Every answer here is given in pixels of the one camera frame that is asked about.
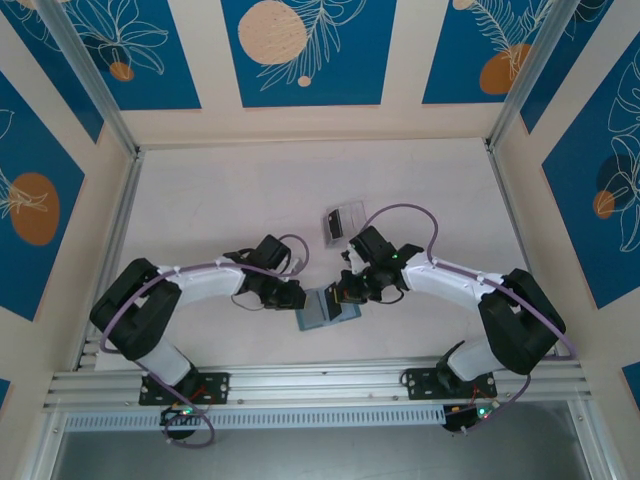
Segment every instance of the small box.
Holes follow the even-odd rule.
[[[328,208],[322,218],[324,243],[327,248],[343,248],[364,227],[367,217],[361,201]]]

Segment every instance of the peach circle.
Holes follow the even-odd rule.
[[[307,29],[287,4],[275,0],[256,3],[238,24],[238,37],[245,53],[262,65],[279,65],[307,46]]]

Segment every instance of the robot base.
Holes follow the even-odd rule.
[[[409,368],[404,371],[400,381],[407,387],[409,400],[472,399],[476,389],[491,398],[498,395],[491,373],[480,375],[471,382],[458,384],[455,393],[448,392],[438,381],[437,368]]]

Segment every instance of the enclosure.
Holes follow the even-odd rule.
[[[0,10],[1,478],[637,476],[637,2]],[[96,301],[137,258],[213,262],[267,234],[302,237],[296,279],[324,288],[348,267],[323,217],[349,202],[427,208],[437,262],[531,272],[577,358],[557,361],[559,342],[530,384],[494,371],[486,427],[456,435],[451,407],[492,396],[415,400],[403,379],[483,335],[477,311],[401,292],[304,330],[253,294],[207,298],[165,337],[227,376],[205,413],[216,440],[166,445],[140,368],[101,351]],[[398,248],[435,235],[406,208],[374,225]]]

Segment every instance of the white ventilation grille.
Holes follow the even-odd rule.
[[[392,425],[442,425],[440,405],[410,407],[220,409],[207,414],[220,430],[258,428],[327,428]],[[67,418],[66,432],[118,432],[160,429],[160,412],[74,413]],[[200,419],[172,427],[175,430],[206,428]]]

